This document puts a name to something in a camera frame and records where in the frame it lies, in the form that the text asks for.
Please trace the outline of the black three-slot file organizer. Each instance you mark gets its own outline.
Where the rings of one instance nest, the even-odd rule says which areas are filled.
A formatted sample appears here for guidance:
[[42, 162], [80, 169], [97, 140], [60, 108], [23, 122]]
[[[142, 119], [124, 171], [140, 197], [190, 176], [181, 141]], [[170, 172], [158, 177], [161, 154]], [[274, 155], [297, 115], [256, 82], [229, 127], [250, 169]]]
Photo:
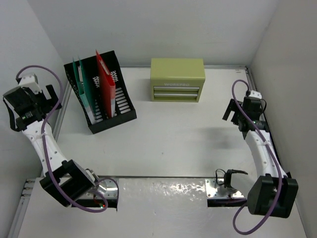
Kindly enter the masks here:
[[[65, 73], [70, 83], [76, 97], [77, 101], [80, 103], [81, 108], [85, 114], [85, 120], [87, 122], [88, 128], [93, 134], [99, 133], [101, 131], [107, 130], [109, 128], [118, 126], [120, 124], [126, 123], [128, 121], [137, 118], [136, 110], [130, 100], [128, 95], [126, 85], [122, 76], [121, 68], [114, 51], [102, 53], [101, 57], [106, 61], [107, 67], [110, 69], [110, 75], [113, 78], [116, 86], [115, 92], [115, 114], [114, 117], [109, 119], [106, 115], [106, 111], [102, 106], [102, 96], [100, 91], [100, 80], [98, 77], [97, 70], [97, 60], [96, 57], [89, 57], [83, 60], [78, 60], [73, 63], [68, 63], [64, 65]], [[89, 81], [93, 99], [95, 100], [95, 109], [93, 112], [96, 123], [92, 124], [89, 116], [87, 114], [86, 107], [89, 105], [87, 100], [84, 100], [81, 96], [84, 90], [84, 83], [81, 83], [81, 89], [79, 89], [78, 84], [79, 74], [75, 72], [76, 66], [83, 66], [85, 72], [85, 78]]]

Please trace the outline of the green metal drawer toolbox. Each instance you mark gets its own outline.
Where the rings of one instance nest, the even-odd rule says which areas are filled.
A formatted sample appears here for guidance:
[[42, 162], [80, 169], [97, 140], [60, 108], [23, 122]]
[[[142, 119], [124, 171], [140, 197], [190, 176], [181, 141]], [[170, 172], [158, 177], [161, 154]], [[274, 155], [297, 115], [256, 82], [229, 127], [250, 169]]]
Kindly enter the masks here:
[[203, 59], [152, 58], [153, 102], [198, 102], [206, 80]]

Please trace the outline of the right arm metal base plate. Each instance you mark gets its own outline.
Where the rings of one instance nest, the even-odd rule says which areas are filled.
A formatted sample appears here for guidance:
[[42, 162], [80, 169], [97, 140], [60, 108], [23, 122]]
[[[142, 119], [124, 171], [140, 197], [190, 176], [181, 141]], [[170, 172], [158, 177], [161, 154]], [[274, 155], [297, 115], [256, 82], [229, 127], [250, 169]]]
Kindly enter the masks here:
[[243, 194], [233, 188], [225, 188], [223, 178], [206, 178], [205, 189], [208, 199], [244, 199]]

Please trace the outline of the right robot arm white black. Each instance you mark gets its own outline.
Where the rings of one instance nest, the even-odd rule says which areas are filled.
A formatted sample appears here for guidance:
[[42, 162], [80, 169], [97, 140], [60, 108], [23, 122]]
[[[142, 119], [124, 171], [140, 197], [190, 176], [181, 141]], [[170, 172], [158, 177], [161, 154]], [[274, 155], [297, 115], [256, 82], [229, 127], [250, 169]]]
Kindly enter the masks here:
[[298, 183], [287, 176], [279, 163], [274, 162], [276, 154], [270, 130], [268, 124], [260, 119], [264, 112], [262, 100], [250, 96], [244, 97], [242, 102], [231, 99], [223, 120], [227, 120], [231, 112], [234, 113], [231, 122], [238, 126], [250, 148], [258, 178], [252, 179], [245, 171], [230, 169], [224, 175], [223, 186], [240, 191], [246, 197], [252, 215], [264, 216], [278, 195], [271, 216], [288, 218], [297, 195]]

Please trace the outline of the red folder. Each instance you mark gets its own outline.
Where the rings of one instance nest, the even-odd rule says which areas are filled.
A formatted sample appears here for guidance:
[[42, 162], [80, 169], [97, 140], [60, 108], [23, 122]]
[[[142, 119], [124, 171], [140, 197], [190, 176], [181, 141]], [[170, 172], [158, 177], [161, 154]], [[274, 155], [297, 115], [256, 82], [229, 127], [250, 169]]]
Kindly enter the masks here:
[[115, 82], [98, 51], [96, 51], [96, 59], [103, 107], [107, 117], [112, 118], [115, 114]]

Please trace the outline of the green notebook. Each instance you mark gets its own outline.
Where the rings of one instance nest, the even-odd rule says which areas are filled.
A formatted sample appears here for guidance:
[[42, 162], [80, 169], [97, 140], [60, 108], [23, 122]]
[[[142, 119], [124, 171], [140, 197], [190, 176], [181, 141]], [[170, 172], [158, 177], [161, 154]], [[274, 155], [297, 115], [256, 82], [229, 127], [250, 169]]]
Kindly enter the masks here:
[[80, 58], [78, 58], [78, 62], [79, 64], [77, 65], [74, 59], [72, 61], [77, 89], [90, 123], [95, 124], [97, 122], [96, 103], [93, 97], [92, 85], [86, 76], [84, 65]]

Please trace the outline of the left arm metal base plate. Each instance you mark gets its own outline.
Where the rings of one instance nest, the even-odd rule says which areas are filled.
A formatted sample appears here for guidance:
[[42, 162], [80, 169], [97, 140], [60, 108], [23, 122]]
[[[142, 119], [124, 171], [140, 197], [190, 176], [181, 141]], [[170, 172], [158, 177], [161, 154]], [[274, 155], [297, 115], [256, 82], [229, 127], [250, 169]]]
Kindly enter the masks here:
[[117, 199], [118, 185], [118, 179], [106, 178], [98, 185], [97, 188], [93, 188], [93, 190], [86, 192], [84, 195], [80, 197], [80, 199], [93, 199], [93, 196], [96, 195], [96, 191], [106, 199]]

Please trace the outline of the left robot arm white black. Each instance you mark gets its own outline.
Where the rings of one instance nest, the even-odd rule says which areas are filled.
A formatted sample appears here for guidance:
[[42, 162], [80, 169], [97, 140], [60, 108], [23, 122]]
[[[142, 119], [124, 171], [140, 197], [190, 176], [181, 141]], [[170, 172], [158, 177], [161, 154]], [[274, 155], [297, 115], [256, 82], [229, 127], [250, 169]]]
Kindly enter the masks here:
[[76, 201], [96, 184], [87, 170], [66, 159], [53, 137], [51, 126], [45, 122], [52, 109], [61, 108], [53, 86], [48, 85], [47, 90], [50, 99], [43, 92], [34, 93], [27, 87], [18, 86], [6, 92], [3, 101], [9, 112], [11, 129], [22, 132], [40, 158], [44, 174], [40, 181], [42, 188], [67, 207], [71, 203], [66, 195]]

